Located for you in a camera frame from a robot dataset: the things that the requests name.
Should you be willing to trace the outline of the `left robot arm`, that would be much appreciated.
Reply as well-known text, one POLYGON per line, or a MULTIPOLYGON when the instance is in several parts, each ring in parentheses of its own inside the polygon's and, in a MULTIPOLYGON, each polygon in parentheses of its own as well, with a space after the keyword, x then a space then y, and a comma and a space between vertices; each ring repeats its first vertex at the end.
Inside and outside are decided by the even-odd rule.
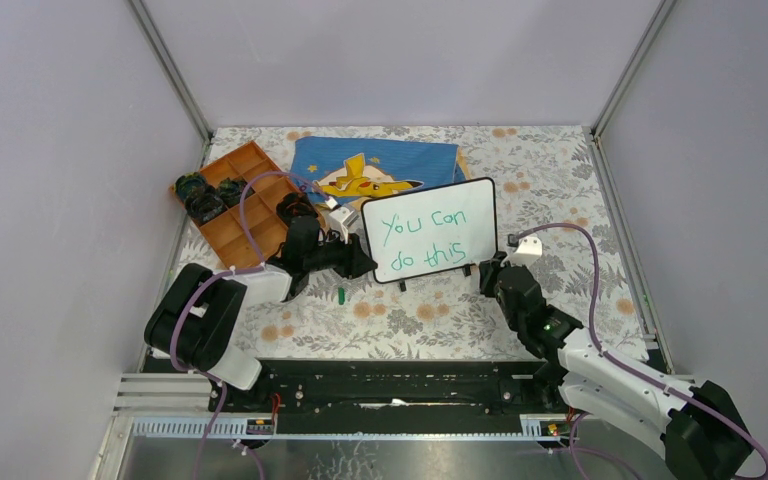
POLYGON ((278 252, 262 266, 215 273, 185 265, 148 320, 144 341, 167 354, 174 368, 232 387, 232 398, 256 411, 269 401, 271 387, 260 377, 260 361, 231 340, 241 311, 294 299, 313 272, 332 270, 355 279, 377 267, 357 234, 325 231, 314 217, 297 216, 278 252))

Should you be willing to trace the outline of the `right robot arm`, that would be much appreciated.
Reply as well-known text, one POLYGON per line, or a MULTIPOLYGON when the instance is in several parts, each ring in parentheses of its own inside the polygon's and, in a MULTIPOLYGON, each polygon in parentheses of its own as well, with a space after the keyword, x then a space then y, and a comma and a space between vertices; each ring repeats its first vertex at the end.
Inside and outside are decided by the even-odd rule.
POLYGON ((479 266, 479 289, 494 298, 526 350, 545 364, 535 402, 591 413, 648 446, 677 479, 733 479, 752 455, 730 395, 693 385, 598 346, 581 321, 549 304, 524 266, 502 254, 479 266))

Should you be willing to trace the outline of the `white whiteboard black frame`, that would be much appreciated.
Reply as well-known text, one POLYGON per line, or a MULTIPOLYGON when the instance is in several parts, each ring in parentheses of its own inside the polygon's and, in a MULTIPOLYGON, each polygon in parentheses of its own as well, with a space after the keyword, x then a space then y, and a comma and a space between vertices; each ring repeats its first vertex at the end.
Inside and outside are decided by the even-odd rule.
POLYGON ((498 250, 488 177, 370 200, 361 217, 379 284, 478 265, 498 250))

